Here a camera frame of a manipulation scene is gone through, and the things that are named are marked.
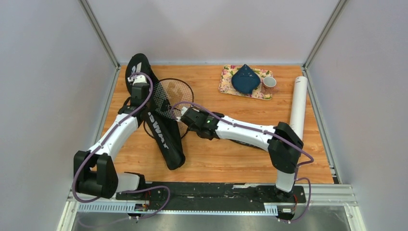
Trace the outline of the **badminton racket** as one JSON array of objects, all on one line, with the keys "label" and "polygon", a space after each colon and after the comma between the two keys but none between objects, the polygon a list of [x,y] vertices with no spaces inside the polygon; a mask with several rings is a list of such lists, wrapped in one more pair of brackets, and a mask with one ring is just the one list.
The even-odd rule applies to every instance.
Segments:
[{"label": "badminton racket", "polygon": [[[221,113],[208,113],[208,125],[217,123],[219,121],[219,118],[224,117],[224,115]],[[160,148],[164,147],[165,144],[169,144],[174,146],[173,148],[171,147],[170,150],[182,151],[181,139],[184,138],[184,136],[188,133],[187,126],[184,123],[179,126],[176,120],[161,116],[156,111],[148,112],[145,109],[141,110],[141,112],[138,113],[137,118],[143,123],[143,127],[146,133],[158,142]]]},{"label": "badminton racket", "polygon": [[[162,79],[160,82],[167,92],[167,97],[171,105],[166,115],[171,116],[172,119],[177,121],[175,109],[181,108],[182,106],[203,109],[201,106],[193,103],[194,94],[186,82],[175,78]],[[217,123],[209,125],[209,127],[210,131],[192,132],[196,133],[196,135],[202,139],[226,139],[262,150],[267,150],[268,148],[268,139],[270,139],[270,136],[262,133],[263,130],[261,126],[236,121],[228,116],[224,116],[223,118],[219,118]]]}]

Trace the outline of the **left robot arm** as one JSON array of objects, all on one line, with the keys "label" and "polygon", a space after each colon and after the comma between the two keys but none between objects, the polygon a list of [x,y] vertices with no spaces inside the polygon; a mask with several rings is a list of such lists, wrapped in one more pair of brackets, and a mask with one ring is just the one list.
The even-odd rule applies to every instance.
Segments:
[{"label": "left robot arm", "polygon": [[74,156],[73,196],[79,202],[90,203],[100,198],[110,199],[116,193],[129,193],[140,200],[147,186],[140,182],[140,174],[117,173],[114,160],[120,149],[140,126],[140,113],[150,100],[153,85],[134,83],[130,105],[121,108],[107,132],[88,150]]}]

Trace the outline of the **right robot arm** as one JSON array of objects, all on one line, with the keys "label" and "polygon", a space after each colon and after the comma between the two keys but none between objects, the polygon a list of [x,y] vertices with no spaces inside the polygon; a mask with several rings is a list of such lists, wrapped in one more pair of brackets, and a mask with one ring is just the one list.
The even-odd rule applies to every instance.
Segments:
[{"label": "right robot arm", "polygon": [[256,125],[194,107],[183,107],[179,119],[202,139],[238,141],[268,152],[278,173],[275,197],[285,202],[293,196],[296,167],[304,143],[287,123],[279,122],[277,126]]}]

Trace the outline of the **black racket bag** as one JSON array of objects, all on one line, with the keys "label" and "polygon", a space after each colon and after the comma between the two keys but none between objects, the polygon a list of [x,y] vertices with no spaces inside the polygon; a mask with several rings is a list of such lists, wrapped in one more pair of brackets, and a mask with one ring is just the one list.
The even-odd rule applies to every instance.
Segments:
[{"label": "black racket bag", "polygon": [[125,81],[130,99],[142,96],[140,90],[132,94],[136,73],[148,75],[153,83],[153,92],[146,107],[141,111],[138,119],[147,123],[169,170],[175,170],[185,163],[181,136],[178,123],[166,115],[171,105],[167,92],[151,69],[148,58],[143,53],[135,54],[129,61],[125,73]]}]

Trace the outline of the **white shuttlecock tube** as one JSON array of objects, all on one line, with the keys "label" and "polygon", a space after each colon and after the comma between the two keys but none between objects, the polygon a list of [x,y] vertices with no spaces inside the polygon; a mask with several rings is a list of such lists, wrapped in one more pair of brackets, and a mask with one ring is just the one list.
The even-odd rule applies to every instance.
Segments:
[{"label": "white shuttlecock tube", "polygon": [[306,97],[307,97],[308,80],[304,76],[299,76],[294,81],[292,107],[290,115],[290,127],[296,135],[303,139],[304,122],[306,112]]}]

